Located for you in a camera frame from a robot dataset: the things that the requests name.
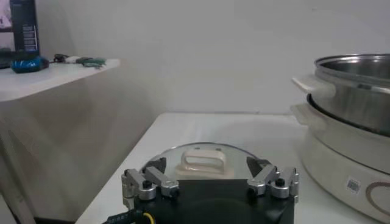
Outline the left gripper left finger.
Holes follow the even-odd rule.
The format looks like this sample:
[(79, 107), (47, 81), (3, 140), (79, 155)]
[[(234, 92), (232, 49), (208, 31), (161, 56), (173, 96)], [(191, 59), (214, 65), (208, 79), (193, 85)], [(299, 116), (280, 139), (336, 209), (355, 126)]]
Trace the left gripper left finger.
[(179, 193), (179, 182), (165, 175), (166, 158), (149, 161), (140, 170), (126, 169), (121, 176), (122, 196), (138, 197), (142, 201), (154, 200), (157, 190), (168, 198), (176, 198)]

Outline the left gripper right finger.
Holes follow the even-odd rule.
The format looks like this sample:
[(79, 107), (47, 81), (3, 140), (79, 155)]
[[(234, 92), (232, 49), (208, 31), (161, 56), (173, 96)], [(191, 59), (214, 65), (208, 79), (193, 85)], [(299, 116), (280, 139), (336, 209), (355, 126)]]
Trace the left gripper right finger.
[(252, 157), (247, 157), (246, 163), (252, 175), (247, 180), (247, 186), (254, 196), (264, 196), (269, 189), (274, 198), (291, 197), (295, 203), (298, 202), (299, 173), (295, 167), (279, 170), (266, 159)]

